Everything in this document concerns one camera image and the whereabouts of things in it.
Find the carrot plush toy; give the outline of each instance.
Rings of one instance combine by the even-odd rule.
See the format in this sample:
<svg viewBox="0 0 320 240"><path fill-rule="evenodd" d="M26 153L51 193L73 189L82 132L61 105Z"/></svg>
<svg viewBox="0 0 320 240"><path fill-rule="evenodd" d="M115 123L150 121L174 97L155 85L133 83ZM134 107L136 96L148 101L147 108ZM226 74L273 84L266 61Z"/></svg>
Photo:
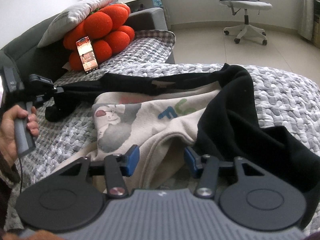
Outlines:
<svg viewBox="0 0 320 240"><path fill-rule="evenodd" d="M84 70L77 52L76 41L85 36L91 40L98 64L124 50L134 39L134 30L123 25L129 14L130 8L126 4L109 5L93 12L77 27L66 33L63 45L73 51L69 57L71 69Z"/></svg>

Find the silver screw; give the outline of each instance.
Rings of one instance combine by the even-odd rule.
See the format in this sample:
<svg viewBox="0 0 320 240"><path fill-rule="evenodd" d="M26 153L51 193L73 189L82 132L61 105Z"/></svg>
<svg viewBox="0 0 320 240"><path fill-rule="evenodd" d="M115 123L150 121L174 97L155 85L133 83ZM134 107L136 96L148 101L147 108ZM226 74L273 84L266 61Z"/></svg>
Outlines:
<svg viewBox="0 0 320 240"><path fill-rule="evenodd" d="M207 187L201 187L197 189L197 194L202 197L208 197L212 195L212 190Z"/></svg>
<svg viewBox="0 0 320 240"><path fill-rule="evenodd" d="M115 196L122 196L125 193L125 189L123 187L113 187L109 190L109 194Z"/></svg>

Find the gray and white blanket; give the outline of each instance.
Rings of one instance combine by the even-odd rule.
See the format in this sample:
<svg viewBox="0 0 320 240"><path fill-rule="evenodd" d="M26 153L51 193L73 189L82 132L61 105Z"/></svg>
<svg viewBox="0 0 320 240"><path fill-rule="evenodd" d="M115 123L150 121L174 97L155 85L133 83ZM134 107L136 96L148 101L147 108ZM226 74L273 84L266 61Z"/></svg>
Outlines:
<svg viewBox="0 0 320 240"><path fill-rule="evenodd" d="M104 73L160 77L178 73L213 72L222 68L219 64L164 64L163 62L172 51L174 35L163 31L158 33L145 31L139 33L138 37L142 38L135 40L124 52L102 64L100 70L88 75L68 72L56 82L56 85L80 80L95 80ZM153 53L141 53L150 47ZM260 126L284 125L308 149L320 156L318 86L306 77L286 71L252 65L244 67L253 80ZM89 143L96 141L91 105L81 103L70 116L60 122L51 123L44 118L45 107L51 104L52 101L49 101L38 110L41 136L36 141L37 150L23 159L23 187L28 187L45 178L58 164ZM182 168L161 187L194 188L195 184L196 181L189 176L185 168ZM5 229L22 227L13 208L17 195L18 187L15 188L10 199ZM305 229L307 235L320 228L319 211L320 206Z"/></svg>

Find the black round disc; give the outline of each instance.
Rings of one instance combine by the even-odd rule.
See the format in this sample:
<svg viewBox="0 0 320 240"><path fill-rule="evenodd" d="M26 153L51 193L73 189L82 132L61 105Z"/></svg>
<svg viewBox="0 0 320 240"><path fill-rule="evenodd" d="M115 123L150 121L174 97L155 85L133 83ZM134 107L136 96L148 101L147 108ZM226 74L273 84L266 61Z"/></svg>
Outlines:
<svg viewBox="0 0 320 240"><path fill-rule="evenodd" d="M261 231L297 225L306 207L302 193L282 181L269 185L252 181L233 184L221 194L219 203L234 222Z"/></svg>
<svg viewBox="0 0 320 240"><path fill-rule="evenodd" d="M91 222L103 207L102 194L76 177L57 176L21 193L16 210L33 228L70 231Z"/></svg>

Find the white logo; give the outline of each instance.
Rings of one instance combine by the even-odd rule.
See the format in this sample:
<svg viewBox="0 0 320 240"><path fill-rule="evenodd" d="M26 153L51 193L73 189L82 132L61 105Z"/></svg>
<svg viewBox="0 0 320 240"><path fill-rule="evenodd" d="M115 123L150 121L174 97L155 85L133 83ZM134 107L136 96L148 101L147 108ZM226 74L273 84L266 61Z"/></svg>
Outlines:
<svg viewBox="0 0 320 240"><path fill-rule="evenodd" d="M158 195L160 197L163 197L163 196L167 195L167 193L165 191L161 191L161 192L158 193Z"/></svg>

